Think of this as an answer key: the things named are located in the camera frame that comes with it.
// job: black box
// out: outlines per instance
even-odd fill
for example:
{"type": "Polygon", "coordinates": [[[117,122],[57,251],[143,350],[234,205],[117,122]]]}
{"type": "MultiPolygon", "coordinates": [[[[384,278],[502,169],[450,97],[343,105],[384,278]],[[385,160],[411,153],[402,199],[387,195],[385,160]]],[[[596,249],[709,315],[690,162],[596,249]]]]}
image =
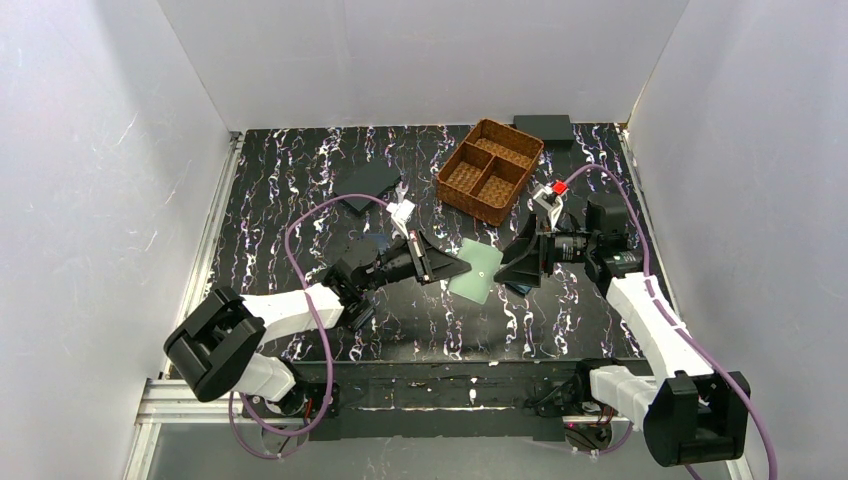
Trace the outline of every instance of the black box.
{"type": "Polygon", "coordinates": [[[545,143],[566,147],[574,143],[574,127],[568,115],[516,115],[512,121],[516,130],[545,143]]]}

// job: white bracket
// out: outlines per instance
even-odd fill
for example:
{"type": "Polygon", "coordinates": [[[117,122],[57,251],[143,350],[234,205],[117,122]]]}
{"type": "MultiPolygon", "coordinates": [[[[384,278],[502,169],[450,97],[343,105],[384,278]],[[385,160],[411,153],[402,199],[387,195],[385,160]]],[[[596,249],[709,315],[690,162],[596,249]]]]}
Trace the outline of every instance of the white bracket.
{"type": "Polygon", "coordinates": [[[415,210],[415,204],[409,200],[401,200],[400,203],[390,203],[386,207],[386,210],[392,214],[391,220],[394,231],[403,238],[409,239],[409,230],[406,228],[406,223],[412,218],[412,211],[415,210]]]}

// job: black mat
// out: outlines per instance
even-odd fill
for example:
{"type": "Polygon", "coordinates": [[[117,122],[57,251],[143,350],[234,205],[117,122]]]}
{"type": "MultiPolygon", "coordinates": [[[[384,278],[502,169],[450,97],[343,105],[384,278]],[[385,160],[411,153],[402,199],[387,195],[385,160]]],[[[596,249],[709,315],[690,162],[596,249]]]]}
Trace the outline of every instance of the black mat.
{"type": "MultiPolygon", "coordinates": [[[[575,125],[569,149],[546,149],[534,179],[500,228],[442,205],[433,177],[470,126],[358,127],[251,130],[246,134],[226,218],[207,285],[232,285],[244,294],[299,288],[285,257],[288,223],[332,197],[332,187],[366,162],[400,168],[415,202],[411,227],[422,228],[439,247],[456,252],[463,236],[498,248],[508,244],[530,211],[536,182],[553,183],[587,162],[617,172],[632,191],[617,131],[611,124],[575,125]]],[[[567,208],[579,212],[593,191],[615,191],[609,179],[592,173],[570,186],[567,208]]],[[[389,196],[394,199],[394,192],[389,196]]],[[[391,234],[388,216],[373,207],[357,217],[339,205],[304,222],[296,255],[311,277],[331,265],[347,242],[362,232],[391,234]]],[[[621,318],[604,302],[578,266],[558,267],[541,289],[522,299],[498,287],[484,306],[452,296],[446,285],[421,287],[414,280],[389,285],[375,296],[377,317],[354,334],[330,333],[340,361],[443,362],[638,356],[638,346],[621,318]]],[[[265,346],[263,353],[321,360],[312,332],[265,346]]]]}

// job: floor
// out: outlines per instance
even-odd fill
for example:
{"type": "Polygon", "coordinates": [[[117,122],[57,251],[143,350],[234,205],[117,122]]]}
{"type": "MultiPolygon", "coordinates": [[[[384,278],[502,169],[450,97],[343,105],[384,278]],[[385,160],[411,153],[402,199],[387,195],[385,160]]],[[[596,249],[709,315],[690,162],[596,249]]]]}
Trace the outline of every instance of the floor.
{"type": "MultiPolygon", "coordinates": [[[[246,440],[261,448],[258,427],[241,428],[246,440]]],[[[162,427],[159,438],[150,480],[692,478],[683,467],[657,465],[641,433],[634,433],[614,454],[597,460],[573,454],[564,443],[533,442],[529,438],[391,437],[311,442],[283,462],[257,460],[239,451],[229,425],[168,424],[162,427]]],[[[266,438],[264,443],[272,448],[277,441],[266,438]]],[[[724,462],[698,465],[696,469],[704,480],[730,479],[724,462]]]]}

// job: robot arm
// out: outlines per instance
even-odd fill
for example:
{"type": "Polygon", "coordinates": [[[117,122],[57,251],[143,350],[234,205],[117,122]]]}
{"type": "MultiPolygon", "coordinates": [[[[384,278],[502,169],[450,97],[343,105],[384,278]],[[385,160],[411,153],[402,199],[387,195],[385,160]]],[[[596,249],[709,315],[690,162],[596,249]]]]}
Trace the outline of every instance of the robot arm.
{"type": "Polygon", "coordinates": [[[366,293],[414,277],[421,284],[450,278],[471,265],[436,248],[416,230],[407,230],[408,201],[392,212],[402,238],[380,249],[371,238],[352,242],[320,285],[274,295],[240,296],[230,287],[214,289],[168,337],[168,358],[201,402],[230,391],[272,402],[297,403],[293,366],[256,353],[262,344],[316,328],[306,303],[312,299],[324,328],[339,324],[358,330],[374,316],[366,293]]]}
{"type": "MultiPolygon", "coordinates": [[[[614,359],[578,365],[574,383],[588,386],[572,396],[574,404],[600,402],[644,430],[648,449],[663,466],[729,460],[743,453],[748,412],[730,386],[678,334],[680,321],[657,278],[641,271],[642,254],[628,247],[628,214],[618,195],[593,194],[586,226],[561,218],[564,189],[533,192],[534,215],[504,251],[495,280],[513,290],[537,287],[557,262],[583,263],[586,274],[627,322],[654,372],[656,383],[636,377],[614,359]]],[[[739,372],[733,379],[746,393],[739,372]]]]}

